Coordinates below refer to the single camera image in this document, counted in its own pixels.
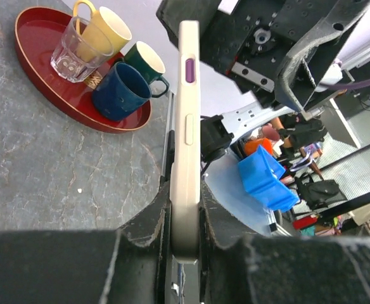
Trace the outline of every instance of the tray rim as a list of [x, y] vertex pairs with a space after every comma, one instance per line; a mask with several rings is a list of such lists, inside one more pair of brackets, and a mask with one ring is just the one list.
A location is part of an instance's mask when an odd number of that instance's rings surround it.
[[[143, 128], [145, 125], [148, 124], [148, 122], [150, 121], [151, 119], [151, 115], [152, 115], [152, 112], [153, 112], [153, 108], [151, 106], [151, 101], [150, 99], [145, 102], [146, 103], [149, 103], [150, 104], [150, 113], [148, 115], [148, 118], [147, 120], [145, 121], [144, 124], [140, 125], [139, 127], [137, 128], [133, 128], [133, 129], [122, 129], [122, 128], [118, 128], [118, 127], [112, 127], [111, 125], [106, 125], [102, 122], [99, 122], [97, 120], [94, 120], [93, 118], [87, 116], [86, 114], [82, 113], [81, 111], [79, 111], [78, 109], [76, 109], [75, 107], [73, 107], [72, 105], [70, 105], [70, 103], [66, 102], [65, 99], [63, 99], [56, 91], [54, 91], [48, 84], [47, 82], [44, 81], [44, 79], [40, 76], [40, 74], [36, 71], [36, 69], [33, 67], [33, 65], [31, 64], [30, 60], [27, 58], [26, 54], [25, 54], [25, 51], [23, 50], [22, 48], [22, 45], [20, 43], [20, 40], [19, 40], [19, 35], [18, 35], [18, 22], [19, 22], [19, 19], [20, 17], [26, 12], [26, 11], [30, 11], [30, 10], [34, 10], [34, 9], [44, 9], [44, 10], [50, 10], [50, 11], [57, 11], [59, 13], [62, 13], [64, 15], [67, 15], [67, 16], [70, 16], [69, 14], [63, 12], [63, 11], [60, 11], [58, 9], [53, 9], [53, 8], [48, 8], [48, 7], [45, 7], [45, 6], [30, 6], [28, 8], [25, 8], [23, 11], [21, 11], [18, 16], [16, 17], [16, 20], [15, 20], [15, 39], [16, 39], [16, 45], [18, 47], [18, 49], [20, 50], [20, 52], [23, 54], [23, 58], [25, 59], [25, 61], [29, 64], [29, 67], [30, 69], [35, 73], [36, 77], [38, 77], [40, 79], [40, 81], [46, 85], [46, 87], [54, 94], [56, 95], [60, 100], [62, 100], [66, 105], [68, 105], [73, 111], [77, 112], [79, 115], [85, 117], [86, 119], [96, 123], [96, 124], [99, 124], [99, 125], [102, 125], [103, 127], [107, 128], [107, 129], [112, 129], [114, 131], [121, 131], [121, 132], [130, 132], [130, 131], [136, 131], [136, 130], [139, 130], [141, 128]], [[74, 117], [71, 117], [70, 115], [68, 115], [70, 118], [74, 119], [76, 122], [80, 123], [80, 124], [84, 124], [78, 120], [76, 120]]]

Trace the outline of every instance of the white wall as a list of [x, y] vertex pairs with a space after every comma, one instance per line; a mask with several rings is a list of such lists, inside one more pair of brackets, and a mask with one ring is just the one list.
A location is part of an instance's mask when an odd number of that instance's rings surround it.
[[[75, 0], [63, 0], [72, 7]], [[107, 6], [116, 12], [130, 27], [133, 40], [123, 50], [128, 50], [136, 41], [149, 44], [161, 56], [165, 63], [167, 73], [165, 78], [170, 82], [172, 91], [177, 89], [177, 49], [169, 42], [167, 33], [155, 16], [161, 0], [93, 0], [95, 7]], [[89, 18], [89, 10], [81, 4], [79, 13], [84, 18]], [[364, 17], [362, 24], [354, 33], [342, 57], [347, 57], [353, 49], [358, 48], [364, 41], [370, 39], [370, 10]], [[220, 114], [233, 111], [255, 100], [252, 94], [241, 95], [236, 85], [212, 68], [201, 66], [201, 112], [204, 115]]]

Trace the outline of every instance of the red tray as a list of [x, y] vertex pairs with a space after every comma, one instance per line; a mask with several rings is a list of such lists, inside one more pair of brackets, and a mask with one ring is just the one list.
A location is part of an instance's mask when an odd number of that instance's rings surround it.
[[57, 108], [93, 129], [123, 133], [144, 127], [151, 116], [151, 103], [119, 122], [103, 117], [92, 104], [91, 93], [109, 71], [115, 58], [99, 67], [84, 82], [73, 84], [57, 75], [50, 65], [51, 54], [71, 16], [51, 8], [34, 7], [21, 12], [15, 23], [16, 53], [25, 73]]

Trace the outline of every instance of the white label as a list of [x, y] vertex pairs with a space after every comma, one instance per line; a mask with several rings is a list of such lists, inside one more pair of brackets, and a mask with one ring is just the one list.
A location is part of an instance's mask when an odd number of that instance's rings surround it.
[[223, 13], [231, 15], [239, 1], [240, 0], [222, 0], [217, 9]]

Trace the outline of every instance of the white button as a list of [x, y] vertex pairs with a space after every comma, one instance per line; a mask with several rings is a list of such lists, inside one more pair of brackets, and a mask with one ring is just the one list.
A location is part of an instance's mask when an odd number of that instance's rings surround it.
[[193, 144], [193, 115], [185, 117], [185, 143], [190, 146]]

